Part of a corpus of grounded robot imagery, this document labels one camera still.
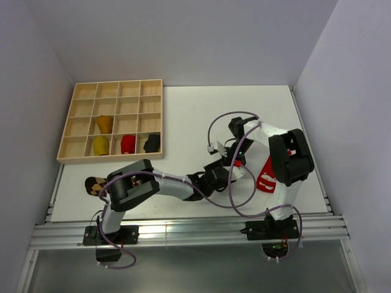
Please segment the mustard yellow striped sock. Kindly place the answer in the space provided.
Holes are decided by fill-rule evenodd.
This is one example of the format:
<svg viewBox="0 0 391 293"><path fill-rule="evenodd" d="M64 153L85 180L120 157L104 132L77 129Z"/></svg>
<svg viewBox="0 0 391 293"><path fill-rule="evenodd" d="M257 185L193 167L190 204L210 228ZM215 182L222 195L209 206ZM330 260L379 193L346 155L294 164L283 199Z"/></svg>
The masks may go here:
<svg viewBox="0 0 391 293"><path fill-rule="evenodd" d="M111 134L113 127L113 119L107 115L101 115L97 118L96 124L101 134Z"/></svg>

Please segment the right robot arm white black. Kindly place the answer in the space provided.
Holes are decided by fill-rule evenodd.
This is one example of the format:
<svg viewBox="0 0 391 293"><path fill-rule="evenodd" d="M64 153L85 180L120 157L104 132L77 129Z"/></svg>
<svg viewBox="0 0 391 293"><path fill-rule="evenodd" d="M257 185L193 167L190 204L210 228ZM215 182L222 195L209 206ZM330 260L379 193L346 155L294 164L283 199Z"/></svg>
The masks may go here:
<svg viewBox="0 0 391 293"><path fill-rule="evenodd" d="M302 234L302 218L295 221L293 214L300 214L294 206L302 183L313 172L315 164L309 146L300 129L286 130L262 123L251 117L234 118L228 128L236 138L233 154L230 155L228 169L228 196L232 208L242 217L251 219L241 230L251 240L271 240L278 238L297 239ZM275 181L272 206L259 216L263 220L254 221L256 215L245 215L233 204L232 175L238 155L244 155L252 142L260 143L269 150L272 177Z"/></svg>

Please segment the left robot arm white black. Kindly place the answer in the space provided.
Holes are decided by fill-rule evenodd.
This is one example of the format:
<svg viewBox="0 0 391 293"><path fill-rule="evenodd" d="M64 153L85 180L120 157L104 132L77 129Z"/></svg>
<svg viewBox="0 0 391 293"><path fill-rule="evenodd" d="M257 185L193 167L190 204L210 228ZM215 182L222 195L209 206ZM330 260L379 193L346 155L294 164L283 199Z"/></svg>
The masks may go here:
<svg viewBox="0 0 391 293"><path fill-rule="evenodd" d="M105 244L118 239L126 211L136 208L153 195L175 197L182 201L200 201L214 192L222 192L229 183L228 167L214 162L201 172L176 176L153 168L148 159L139 160L110 173L99 198L105 202L97 237Z"/></svg>

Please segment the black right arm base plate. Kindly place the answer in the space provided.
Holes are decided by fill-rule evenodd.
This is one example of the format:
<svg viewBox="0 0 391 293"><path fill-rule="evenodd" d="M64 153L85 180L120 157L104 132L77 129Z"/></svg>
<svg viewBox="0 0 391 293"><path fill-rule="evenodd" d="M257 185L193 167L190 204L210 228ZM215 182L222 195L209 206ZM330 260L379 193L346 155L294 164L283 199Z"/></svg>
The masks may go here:
<svg viewBox="0 0 391 293"><path fill-rule="evenodd" d="M279 221L274 223L268 220L248 221L240 233L246 235L249 241L297 239L299 227L295 220L283 223L279 223Z"/></svg>

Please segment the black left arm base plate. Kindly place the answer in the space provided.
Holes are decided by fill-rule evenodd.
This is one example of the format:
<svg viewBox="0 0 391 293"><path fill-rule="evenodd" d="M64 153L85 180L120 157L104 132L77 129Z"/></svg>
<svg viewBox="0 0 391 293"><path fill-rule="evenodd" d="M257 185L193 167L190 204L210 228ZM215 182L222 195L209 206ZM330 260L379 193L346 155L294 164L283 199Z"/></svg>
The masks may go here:
<svg viewBox="0 0 391 293"><path fill-rule="evenodd" d="M139 227L137 225L121 226L117 232L106 234L106 237L114 244L134 245L137 244ZM84 246L109 245L100 234L97 226L87 226L82 240Z"/></svg>

